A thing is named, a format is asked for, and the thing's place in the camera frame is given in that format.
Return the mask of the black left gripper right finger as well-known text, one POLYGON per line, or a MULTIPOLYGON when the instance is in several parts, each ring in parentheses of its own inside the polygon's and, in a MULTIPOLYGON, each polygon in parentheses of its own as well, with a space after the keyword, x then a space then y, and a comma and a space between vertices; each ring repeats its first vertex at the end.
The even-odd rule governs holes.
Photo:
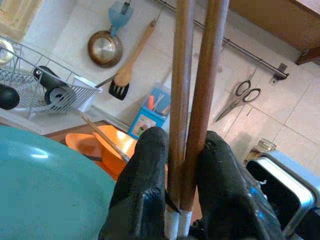
POLYGON ((261 184, 214 131, 206 133, 195 182, 205 240, 285 240, 261 184))

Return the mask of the brown wooden chopstick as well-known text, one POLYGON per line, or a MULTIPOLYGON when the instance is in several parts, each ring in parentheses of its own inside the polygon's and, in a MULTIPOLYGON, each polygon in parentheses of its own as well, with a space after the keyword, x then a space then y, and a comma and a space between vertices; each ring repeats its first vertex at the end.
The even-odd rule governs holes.
POLYGON ((130 158, 109 138, 107 137, 92 121, 87 117, 81 115, 81 118, 95 131, 97 134, 106 141, 120 156, 121 158, 128 162, 130 158))
POLYGON ((181 207, 181 193, 190 99, 194 12, 195 0, 176 0, 167 191, 177 209, 167 206, 165 210, 164 233, 168 240, 177 239, 179 227, 182 226, 180 219, 185 216, 181 207))
POLYGON ((230 0, 208 0, 182 168, 177 236, 188 236, 196 191, 196 165, 205 145, 230 0))

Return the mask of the orange plastic bowl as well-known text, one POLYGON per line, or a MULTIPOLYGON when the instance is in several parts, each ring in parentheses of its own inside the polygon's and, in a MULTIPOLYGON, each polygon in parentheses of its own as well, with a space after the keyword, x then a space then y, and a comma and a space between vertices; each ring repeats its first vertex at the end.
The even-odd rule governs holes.
MULTIPOLYGON (((98 127, 114 144, 116 144, 129 159, 134 155, 137 141, 126 133, 116 129, 112 125, 101 125, 98 127)), ((118 180, 122 170, 125 168, 127 161, 105 141, 103 138, 93 132, 94 137, 98 141, 101 152, 101 159, 106 172, 115 180, 118 180)))
POLYGON ((101 150, 97 139, 92 134, 68 133, 65 136, 66 145, 79 152, 91 161, 102 163, 101 150))

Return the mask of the glass jar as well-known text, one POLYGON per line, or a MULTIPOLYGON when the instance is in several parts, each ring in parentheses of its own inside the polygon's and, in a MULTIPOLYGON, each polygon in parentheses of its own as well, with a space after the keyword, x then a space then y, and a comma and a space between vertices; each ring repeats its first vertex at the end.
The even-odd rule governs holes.
POLYGON ((271 141, 265 138, 262 138, 261 140, 258 141, 257 145, 255 145, 249 151, 248 155, 246 156, 243 162, 246 164, 248 161, 256 159, 260 153, 273 151, 273 150, 276 150, 276 148, 277 146, 274 143, 272 143, 271 141))

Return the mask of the blue box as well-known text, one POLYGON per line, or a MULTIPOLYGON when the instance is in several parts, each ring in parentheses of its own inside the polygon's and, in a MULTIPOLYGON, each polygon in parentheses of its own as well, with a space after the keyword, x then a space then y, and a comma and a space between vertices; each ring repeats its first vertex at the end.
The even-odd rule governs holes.
POLYGON ((171 110, 171 90, 160 84, 155 84, 131 124, 128 135, 138 139, 147 129, 162 127, 171 110))

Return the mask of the silver toaster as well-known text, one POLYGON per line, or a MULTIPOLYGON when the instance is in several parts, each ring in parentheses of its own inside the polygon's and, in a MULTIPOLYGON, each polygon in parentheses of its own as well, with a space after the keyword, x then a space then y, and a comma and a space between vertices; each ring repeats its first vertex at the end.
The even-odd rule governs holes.
POLYGON ((278 150, 262 152, 246 169, 262 192, 290 240, 320 240, 320 176, 278 150))

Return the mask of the black slotted spatula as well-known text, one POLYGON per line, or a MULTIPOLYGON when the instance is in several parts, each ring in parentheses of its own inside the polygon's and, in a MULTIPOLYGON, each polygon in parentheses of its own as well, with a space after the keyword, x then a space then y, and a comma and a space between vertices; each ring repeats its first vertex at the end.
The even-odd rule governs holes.
POLYGON ((110 86, 109 86, 109 90, 108 92, 115 98, 117 98, 118 100, 124 100, 128 90, 129 90, 129 86, 130 84, 128 83, 126 86, 118 86, 115 84, 114 79, 116 78, 118 74, 116 73, 115 75, 113 75, 112 77, 102 81, 101 83, 97 84, 95 86, 96 89, 102 87, 103 85, 111 82, 110 86))

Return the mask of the white slatted cutlery holder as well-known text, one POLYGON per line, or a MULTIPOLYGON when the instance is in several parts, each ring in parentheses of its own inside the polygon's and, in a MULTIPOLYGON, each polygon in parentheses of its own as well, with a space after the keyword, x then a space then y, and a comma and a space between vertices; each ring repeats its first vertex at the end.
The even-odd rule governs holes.
POLYGON ((75 93, 76 99, 71 104, 71 107, 83 113, 89 110, 95 96, 103 92, 103 89, 96 87, 95 83, 77 75, 73 77, 72 90, 75 93))

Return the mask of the white drip tray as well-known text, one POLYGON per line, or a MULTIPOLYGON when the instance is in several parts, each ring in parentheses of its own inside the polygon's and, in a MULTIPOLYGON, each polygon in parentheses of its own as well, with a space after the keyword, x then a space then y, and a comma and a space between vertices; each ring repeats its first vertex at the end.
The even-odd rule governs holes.
POLYGON ((106 117, 94 107, 87 112, 72 110, 67 113, 29 114, 27 111, 4 110, 0 108, 0 124, 24 129, 40 135, 46 135, 65 129, 84 125, 82 116, 93 122, 105 120, 106 117))

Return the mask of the wooden spatula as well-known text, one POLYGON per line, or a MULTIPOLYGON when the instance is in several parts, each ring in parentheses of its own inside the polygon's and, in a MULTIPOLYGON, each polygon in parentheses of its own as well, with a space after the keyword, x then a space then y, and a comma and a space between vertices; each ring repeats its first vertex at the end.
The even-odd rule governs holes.
POLYGON ((146 45, 148 39, 154 32, 156 28, 157 22, 156 20, 152 20, 147 28, 144 31, 142 38, 140 39, 137 47, 135 48, 132 56, 128 59, 128 61, 117 71, 114 83, 119 87, 127 86, 132 78, 132 72, 134 64, 139 57, 140 53, 142 52, 144 46, 146 45))

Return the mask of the brown wooden cabinet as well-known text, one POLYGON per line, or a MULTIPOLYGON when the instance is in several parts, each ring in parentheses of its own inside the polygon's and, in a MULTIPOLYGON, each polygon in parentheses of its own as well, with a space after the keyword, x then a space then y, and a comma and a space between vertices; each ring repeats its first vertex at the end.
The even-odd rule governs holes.
POLYGON ((320 65, 320 0, 229 0, 229 8, 299 50, 296 64, 320 65))

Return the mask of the cream mug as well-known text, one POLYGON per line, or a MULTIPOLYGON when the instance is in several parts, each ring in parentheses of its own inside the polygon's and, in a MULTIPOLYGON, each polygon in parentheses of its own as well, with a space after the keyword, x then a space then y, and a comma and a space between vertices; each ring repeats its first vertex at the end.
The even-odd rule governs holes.
POLYGON ((15 51, 10 42, 0 39, 0 52, 0 66, 4 66, 12 60, 15 51))

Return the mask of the black-handled kitchen scissors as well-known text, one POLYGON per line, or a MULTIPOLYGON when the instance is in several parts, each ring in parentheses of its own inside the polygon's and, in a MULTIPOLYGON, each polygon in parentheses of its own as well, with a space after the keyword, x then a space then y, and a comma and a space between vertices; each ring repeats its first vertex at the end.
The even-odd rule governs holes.
POLYGON ((235 98, 220 113, 215 122, 227 116, 233 109, 255 101, 261 94, 260 88, 251 88, 251 81, 243 81, 235 91, 235 98))

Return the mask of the metal wall rail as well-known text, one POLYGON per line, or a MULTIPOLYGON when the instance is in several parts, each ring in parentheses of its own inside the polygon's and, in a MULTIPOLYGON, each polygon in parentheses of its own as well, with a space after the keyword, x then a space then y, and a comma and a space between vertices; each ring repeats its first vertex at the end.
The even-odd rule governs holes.
MULTIPOLYGON (((174 7, 173 5, 169 4, 165 0, 151 0, 151 1, 157 3, 161 7, 164 7, 165 9, 167 9, 167 10, 173 12, 173 13, 176 13, 176 11, 177 11, 176 7, 174 7)), ((223 38, 223 45, 233 48, 234 50, 236 50, 239 53, 245 55, 246 57, 248 57, 252 61, 256 61, 259 66, 264 67, 265 69, 267 69, 270 72, 272 72, 276 81, 283 81, 283 80, 287 79, 288 76, 290 75, 289 73, 285 72, 287 67, 288 67, 287 65, 281 63, 280 66, 282 66, 282 65, 285 66, 284 70, 281 70, 279 67, 273 66, 272 64, 270 64, 269 62, 265 61, 261 57, 258 57, 257 55, 251 53, 247 49, 245 49, 245 48, 241 47, 240 45, 236 44, 235 42, 233 42, 229 38, 225 38, 225 37, 223 38)))

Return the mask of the beige wooden window frame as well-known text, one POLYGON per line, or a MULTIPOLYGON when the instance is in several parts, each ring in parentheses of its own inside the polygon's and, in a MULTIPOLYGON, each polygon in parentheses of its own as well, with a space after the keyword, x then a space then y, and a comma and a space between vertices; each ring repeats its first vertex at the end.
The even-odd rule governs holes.
POLYGON ((2 0, 0 36, 22 42, 45 0, 2 0))

